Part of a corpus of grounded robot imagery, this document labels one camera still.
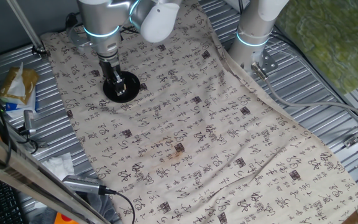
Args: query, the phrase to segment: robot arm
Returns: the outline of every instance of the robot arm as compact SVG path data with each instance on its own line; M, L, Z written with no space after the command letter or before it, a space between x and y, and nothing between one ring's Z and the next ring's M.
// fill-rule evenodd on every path
M90 45L96 51L106 81L104 94L118 103L133 100L139 92L138 78L122 72L117 56L121 41L119 29L128 21L146 41L160 42L173 29L181 0L77 0L88 41L71 38L74 43Z
M251 65L264 63L263 50L273 30L277 16L288 0L251 0L241 15L237 36L229 55L245 71L252 73Z

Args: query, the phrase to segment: robot end effector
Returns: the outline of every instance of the robot end effector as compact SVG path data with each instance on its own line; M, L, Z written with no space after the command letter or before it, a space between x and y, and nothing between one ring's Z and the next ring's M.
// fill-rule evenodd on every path
M104 93L118 103L133 100L140 90L140 82L134 74L120 69L117 56L121 42L120 27L129 21L146 41L160 42L171 33L181 0L164 3L152 0L77 0L77 3L89 46L98 54L106 77Z

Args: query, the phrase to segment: metal rod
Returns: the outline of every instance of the metal rod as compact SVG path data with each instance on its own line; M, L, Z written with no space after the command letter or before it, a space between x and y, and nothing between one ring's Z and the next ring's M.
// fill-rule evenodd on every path
M27 182L39 186L44 192L53 195L59 199L59 201L72 208L73 211L82 214L95 224L109 223L94 208L59 181L39 161L32 157L27 151L23 150L20 145L17 147L17 152L12 151L11 160L8 164L10 169L15 171L14 177L26 177ZM0 161L4 161L6 155L7 146L0 141ZM66 210L59 210L58 212L64 215L67 213Z
M6 0L13 12L15 13L16 17L22 24L27 35L30 37L31 42L34 44L36 50L40 52L44 52L44 45L40 37L35 33L34 29L32 28L30 22L27 20L26 16L24 15L20 5L17 3L16 0Z
M14 187L15 189L25 193L26 195L44 203L46 206L50 207L55 211L60 211L62 214L71 218L72 220L78 222L79 224L88 224L85 218L73 213L72 209L61 203L59 200L52 198L50 195L44 195L41 192L36 191L35 189L30 188L27 184L18 181L16 178L13 178L11 175L5 173L0 169L0 180L5 184Z

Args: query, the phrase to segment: calligraphy print fabric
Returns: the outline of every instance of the calligraphy print fabric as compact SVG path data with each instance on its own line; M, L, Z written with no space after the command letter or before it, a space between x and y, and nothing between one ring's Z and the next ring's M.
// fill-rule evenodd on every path
M95 52L65 32L43 39L77 138L137 223L341 223L357 208L358 186L335 155L231 69L196 1L161 43L122 37L121 68L141 82L124 104L103 94ZM130 223L127 202L112 200Z

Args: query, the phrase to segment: aluminum slat platform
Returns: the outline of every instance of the aluminum slat platform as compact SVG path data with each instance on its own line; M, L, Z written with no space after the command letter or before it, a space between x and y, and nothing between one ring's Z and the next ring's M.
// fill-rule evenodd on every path
M200 4L210 18L223 46L228 49L236 36L239 13L223 0L201 0ZM297 60L298 57L290 55L291 50L286 43L273 38L267 45L267 51L278 63L278 70L269 74L269 77L280 96L299 103L337 101L337 97L331 93L332 90L320 81L317 74L312 72L309 66L304 66L305 62L300 62ZM40 150L35 157L45 161L69 152L73 159L75 174L95 178L94 170L67 118L50 64L39 55L32 55L31 48L31 45L26 46L0 56L0 86L12 66L18 67L23 62L25 67L35 69L40 79L36 93L39 112L35 116L37 134L34 139L48 143L48 149ZM269 93L264 82L258 78L256 80ZM358 183L358 144L349 149L343 145L345 139L358 132L358 122L347 111L336 107L281 106L304 127L321 138ZM11 119L9 122L15 127L22 126L23 117ZM26 213L34 210L32 198L22 195L22 203Z

